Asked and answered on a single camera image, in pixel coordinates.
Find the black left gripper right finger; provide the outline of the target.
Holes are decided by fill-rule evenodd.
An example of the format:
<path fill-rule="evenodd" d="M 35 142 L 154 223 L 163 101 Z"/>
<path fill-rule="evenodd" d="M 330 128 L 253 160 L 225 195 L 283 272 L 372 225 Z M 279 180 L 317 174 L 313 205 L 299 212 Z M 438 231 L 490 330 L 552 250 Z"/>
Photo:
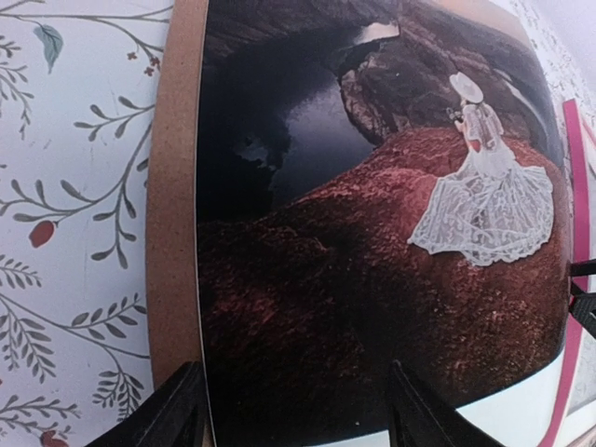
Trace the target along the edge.
<path fill-rule="evenodd" d="M 412 447 L 499 447 L 401 362 L 391 362 L 386 392 L 389 442 Z"/>

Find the brown cardboard backing board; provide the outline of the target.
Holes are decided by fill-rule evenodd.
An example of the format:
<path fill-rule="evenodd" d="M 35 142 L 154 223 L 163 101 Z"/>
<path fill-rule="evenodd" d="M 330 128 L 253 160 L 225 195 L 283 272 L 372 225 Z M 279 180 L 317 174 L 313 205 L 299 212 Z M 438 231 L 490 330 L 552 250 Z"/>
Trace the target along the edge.
<path fill-rule="evenodd" d="M 196 137 L 208 4 L 173 5 L 149 156 L 145 261 L 151 367 L 161 386 L 201 358 L 196 273 Z"/>

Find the landscape photo print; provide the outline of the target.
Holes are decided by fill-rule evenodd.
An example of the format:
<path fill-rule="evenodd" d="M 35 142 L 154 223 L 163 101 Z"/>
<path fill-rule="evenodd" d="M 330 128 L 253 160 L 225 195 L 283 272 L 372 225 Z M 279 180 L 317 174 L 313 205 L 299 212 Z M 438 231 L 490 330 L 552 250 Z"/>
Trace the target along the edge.
<path fill-rule="evenodd" d="M 399 364 L 504 446 L 555 409 L 572 245 L 504 1 L 212 1 L 197 267 L 218 446 L 385 446 Z"/>

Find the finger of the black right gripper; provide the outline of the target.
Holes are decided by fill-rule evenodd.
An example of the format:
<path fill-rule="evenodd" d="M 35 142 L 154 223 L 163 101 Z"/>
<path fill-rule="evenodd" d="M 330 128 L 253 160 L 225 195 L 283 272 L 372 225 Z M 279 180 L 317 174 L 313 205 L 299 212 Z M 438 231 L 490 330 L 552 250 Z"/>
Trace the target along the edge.
<path fill-rule="evenodd" d="M 594 275 L 594 260 L 571 264 L 572 303 L 569 305 L 569 313 L 590 335 L 596 335 L 595 293 L 584 291 L 575 283 L 575 278 L 587 278 Z"/>

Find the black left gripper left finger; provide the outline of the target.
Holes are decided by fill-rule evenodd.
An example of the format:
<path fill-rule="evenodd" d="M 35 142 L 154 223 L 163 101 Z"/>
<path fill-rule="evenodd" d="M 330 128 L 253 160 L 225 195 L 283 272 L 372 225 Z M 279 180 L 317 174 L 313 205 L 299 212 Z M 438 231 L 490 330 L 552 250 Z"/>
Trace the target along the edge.
<path fill-rule="evenodd" d="M 204 370 L 188 361 L 130 417 L 88 447 L 194 447 L 203 444 L 207 418 Z"/>

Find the pink wooden picture frame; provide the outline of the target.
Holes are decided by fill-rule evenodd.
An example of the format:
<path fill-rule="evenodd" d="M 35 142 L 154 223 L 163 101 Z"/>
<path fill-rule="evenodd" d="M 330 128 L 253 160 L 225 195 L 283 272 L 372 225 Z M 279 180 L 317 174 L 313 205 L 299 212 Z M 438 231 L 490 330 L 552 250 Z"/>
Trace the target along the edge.
<path fill-rule="evenodd" d="M 595 257 L 595 207 L 590 201 L 595 193 L 589 183 L 595 179 L 595 134 L 583 116 L 576 100 L 563 103 L 563 114 L 571 156 L 573 180 L 573 260 L 588 261 Z M 549 430 L 543 446 L 588 445 L 588 435 L 595 433 L 595 402 L 571 410 L 576 385 L 580 383 L 580 363 L 589 333 L 575 318 L 567 322 L 562 357 L 562 374 Z"/>

